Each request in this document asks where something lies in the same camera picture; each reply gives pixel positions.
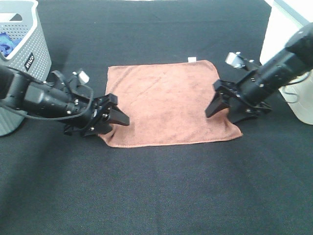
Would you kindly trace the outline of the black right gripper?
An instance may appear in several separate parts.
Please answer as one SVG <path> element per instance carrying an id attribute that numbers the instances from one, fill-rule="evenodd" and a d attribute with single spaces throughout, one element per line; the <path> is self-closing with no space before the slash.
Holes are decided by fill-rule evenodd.
<path id="1" fill-rule="evenodd" d="M 213 99 L 205 109 L 206 117 L 210 118 L 221 110 L 229 109 L 228 119 L 235 124 L 271 112 L 271 106 L 265 101 L 252 104 L 244 97 L 244 92 L 241 91 L 240 85 L 245 80 L 246 77 L 237 83 L 217 80 L 213 84 L 215 90 Z"/>

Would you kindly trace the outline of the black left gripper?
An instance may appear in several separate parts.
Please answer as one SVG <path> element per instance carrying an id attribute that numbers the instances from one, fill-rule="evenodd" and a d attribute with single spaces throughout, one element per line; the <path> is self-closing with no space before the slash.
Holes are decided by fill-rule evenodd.
<path id="1" fill-rule="evenodd" d="M 50 118 L 65 124 L 64 134 L 78 132 L 82 136 L 105 135 L 113 129 L 110 123 L 130 125 L 129 117 L 117 106 L 117 96 L 108 94 L 94 98 L 93 90 L 86 85 L 83 87 L 90 91 L 90 97 L 80 95 L 71 86 L 76 84 L 75 77 L 66 80 L 58 70 L 52 74 L 63 88 L 50 87 Z"/>

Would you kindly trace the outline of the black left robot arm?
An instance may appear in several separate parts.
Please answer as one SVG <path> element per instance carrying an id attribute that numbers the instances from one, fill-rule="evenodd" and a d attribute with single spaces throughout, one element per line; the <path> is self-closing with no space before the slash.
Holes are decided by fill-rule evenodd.
<path id="1" fill-rule="evenodd" d="M 52 74 L 54 80 L 46 82 L 1 66 L 0 106 L 25 118 L 61 122 L 65 124 L 63 133 L 69 136 L 107 134 L 112 124 L 130 124 L 129 117 L 118 108 L 117 96 L 94 96 L 83 70 L 74 71 L 71 78 L 58 70 Z"/>

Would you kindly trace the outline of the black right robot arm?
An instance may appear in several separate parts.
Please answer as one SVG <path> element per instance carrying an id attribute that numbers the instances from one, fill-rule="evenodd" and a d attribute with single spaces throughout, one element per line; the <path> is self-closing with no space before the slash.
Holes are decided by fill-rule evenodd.
<path id="1" fill-rule="evenodd" d="M 257 118 L 271 111 L 265 102 L 269 96 L 296 77 L 313 69 L 313 24 L 299 29 L 276 55 L 263 65 L 243 57 L 240 52 L 230 52 L 226 63 L 247 74 L 238 82 L 218 79 L 215 94 L 205 110 L 207 118 L 228 109 L 232 123 Z"/>

